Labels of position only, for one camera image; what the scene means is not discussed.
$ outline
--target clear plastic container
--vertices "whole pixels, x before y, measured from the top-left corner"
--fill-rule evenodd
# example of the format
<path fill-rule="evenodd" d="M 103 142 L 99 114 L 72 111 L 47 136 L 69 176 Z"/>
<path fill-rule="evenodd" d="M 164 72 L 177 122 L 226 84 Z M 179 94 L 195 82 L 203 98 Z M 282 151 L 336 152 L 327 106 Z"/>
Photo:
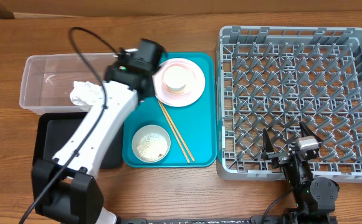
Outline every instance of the clear plastic container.
<path fill-rule="evenodd" d="M 84 54 L 103 78 L 108 65 L 116 60 L 111 53 Z M 83 112 L 90 106 L 70 101 L 74 81 L 98 84 L 77 54 L 35 55 L 27 59 L 20 89 L 20 107 L 36 114 Z"/>

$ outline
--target cable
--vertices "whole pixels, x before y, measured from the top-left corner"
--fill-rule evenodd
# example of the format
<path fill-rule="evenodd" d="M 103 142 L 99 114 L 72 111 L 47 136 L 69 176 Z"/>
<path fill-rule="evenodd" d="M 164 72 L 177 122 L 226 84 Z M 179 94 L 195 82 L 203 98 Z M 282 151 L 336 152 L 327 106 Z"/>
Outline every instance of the cable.
<path fill-rule="evenodd" d="M 110 50 L 112 50 L 112 52 L 114 54 L 117 54 L 116 50 L 106 41 L 104 41 L 102 38 L 100 38 L 97 34 L 93 33 L 90 30 L 84 29 L 82 27 L 73 27 L 69 30 L 69 39 L 70 39 L 70 43 L 72 45 L 72 47 L 74 48 L 75 52 L 79 55 L 79 57 L 82 59 L 82 61 L 84 62 L 84 64 L 89 68 L 89 70 L 93 73 L 93 75 L 95 76 L 95 78 L 99 81 L 99 83 L 102 85 L 102 89 L 103 89 L 103 106 L 102 106 L 102 110 L 99 114 L 99 117 L 97 118 L 96 122 L 93 124 L 93 126 L 91 127 L 91 129 L 89 130 L 89 132 L 87 133 L 87 135 L 84 137 L 84 139 L 81 141 L 81 143 L 79 144 L 79 146 L 74 150 L 73 154 L 70 156 L 70 158 L 67 160 L 67 162 L 60 168 L 60 170 L 56 173 L 56 175 L 54 175 L 54 177 L 50 180 L 50 182 L 45 186 L 45 188 L 42 190 L 42 192 L 38 195 L 38 197 L 34 200 L 34 202 L 30 205 L 30 207 L 27 209 L 27 211 L 24 213 L 23 217 L 20 219 L 19 224 L 23 224 L 25 222 L 25 220 L 27 219 L 27 217 L 30 215 L 30 213 L 32 212 L 32 210 L 39 204 L 39 202 L 41 201 L 41 199 L 44 197 L 44 195 L 49 191 L 49 189 L 53 186 L 53 184 L 57 181 L 57 179 L 63 174 L 64 170 L 66 170 L 67 166 L 71 163 L 71 161 L 74 159 L 74 157 L 79 153 L 79 151 L 81 150 L 81 147 L 83 146 L 83 144 L 87 141 L 88 137 L 92 134 L 93 130 L 96 128 L 97 124 L 100 121 L 100 118 L 103 115 L 103 112 L 105 111 L 105 109 L 107 108 L 107 92 L 106 92 L 106 88 L 103 85 L 103 81 L 102 79 L 99 77 L 98 73 L 96 72 L 96 70 L 91 66 L 91 64 L 87 61 L 87 59 L 82 55 L 82 52 L 80 51 L 80 49 L 77 47 L 77 45 L 74 42 L 74 38 L 73 38 L 73 31 L 75 30 L 81 30 L 84 31 L 88 34 L 91 34 L 92 36 L 96 37 L 97 39 L 99 39 L 101 42 L 103 42 L 106 46 L 108 46 L 110 48 Z"/>
<path fill-rule="evenodd" d="M 272 209 L 273 206 L 276 205 L 276 203 L 278 203 L 279 201 L 281 201 L 283 198 L 285 198 L 286 196 L 288 196 L 290 193 L 293 192 L 293 188 L 291 188 L 289 191 L 287 191 L 286 193 L 284 193 L 282 196 L 280 196 L 278 199 L 276 199 L 274 202 L 272 202 L 272 204 L 269 205 L 269 207 L 266 209 L 266 211 L 264 212 L 264 214 L 262 215 L 262 219 L 261 219 L 261 224 L 264 224 L 265 218 L 268 215 L 269 210 Z"/>

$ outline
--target chopstick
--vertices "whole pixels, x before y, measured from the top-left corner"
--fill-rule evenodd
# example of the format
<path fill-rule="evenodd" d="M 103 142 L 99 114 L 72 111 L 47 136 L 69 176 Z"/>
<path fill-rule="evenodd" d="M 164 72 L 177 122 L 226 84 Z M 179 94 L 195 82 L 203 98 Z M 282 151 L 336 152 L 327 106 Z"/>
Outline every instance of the chopstick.
<path fill-rule="evenodd" d="M 182 143 L 183 143 L 184 146 L 185 146 L 186 151 L 188 152 L 189 156 L 191 157 L 192 161 L 194 162 L 194 157 L 193 157 L 193 155 L 192 155 L 192 152 L 189 150 L 188 146 L 186 145 L 185 141 L 183 140 L 182 135 L 181 135 L 181 134 L 179 133 L 179 131 L 178 131 L 178 128 L 176 128 L 173 119 L 170 117 L 170 115 L 168 114 L 166 108 L 164 107 L 164 105 L 162 104 L 162 102 L 160 102 L 160 100 L 158 100 L 158 104 L 159 104 L 159 106 L 160 106 L 160 108 L 161 108 L 161 110 L 162 110 L 162 112 L 163 112 L 163 114 L 164 114 L 164 116 L 165 116 L 165 118 L 166 118 L 166 120 L 167 120 L 167 122 L 168 122 L 168 124 L 169 124 L 169 126 L 170 126 L 170 128 L 171 128 L 171 130 L 173 131 L 173 134 L 175 135 L 175 138 L 176 138 L 176 140 L 177 140 L 180 148 L 182 149 L 182 152 L 183 152 L 186 160 L 188 161 L 188 163 L 190 163 L 189 158 L 188 158 L 188 156 L 186 155 L 186 153 L 185 153 L 185 151 L 184 151 L 184 149 L 183 149 L 183 146 L 182 146 L 182 144 L 180 143 L 178 137 L 181 139 Z"/>

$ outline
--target metal crate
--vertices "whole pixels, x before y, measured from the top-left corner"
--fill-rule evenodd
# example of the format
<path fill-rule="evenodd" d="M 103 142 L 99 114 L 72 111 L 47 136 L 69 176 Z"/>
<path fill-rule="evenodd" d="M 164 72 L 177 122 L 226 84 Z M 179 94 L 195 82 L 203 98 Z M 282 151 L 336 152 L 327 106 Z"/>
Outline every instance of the metal crate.
<path fill-rule="evenodd" d="M 302 120 L 324 141 L 314 176 L 362 182 L 361 28 L 225 26 L 216 69 L 221 178 L 284 179 L 262 130 L 284 151 Z"/>

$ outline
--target white cloth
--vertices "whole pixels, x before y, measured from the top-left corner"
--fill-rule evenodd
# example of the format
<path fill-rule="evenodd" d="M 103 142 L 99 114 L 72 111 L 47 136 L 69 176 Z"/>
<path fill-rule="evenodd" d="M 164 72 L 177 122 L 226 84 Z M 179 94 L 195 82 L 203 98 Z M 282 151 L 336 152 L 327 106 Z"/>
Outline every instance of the white cloth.
<path fill-rule="evenodd" d="M 103 91 L 100 85 L 74 81 L 74 89 L 70 93 L 70 100 L 74 105 L 93 106 L 96 102 L 102 101 L 102 99 Z"/>

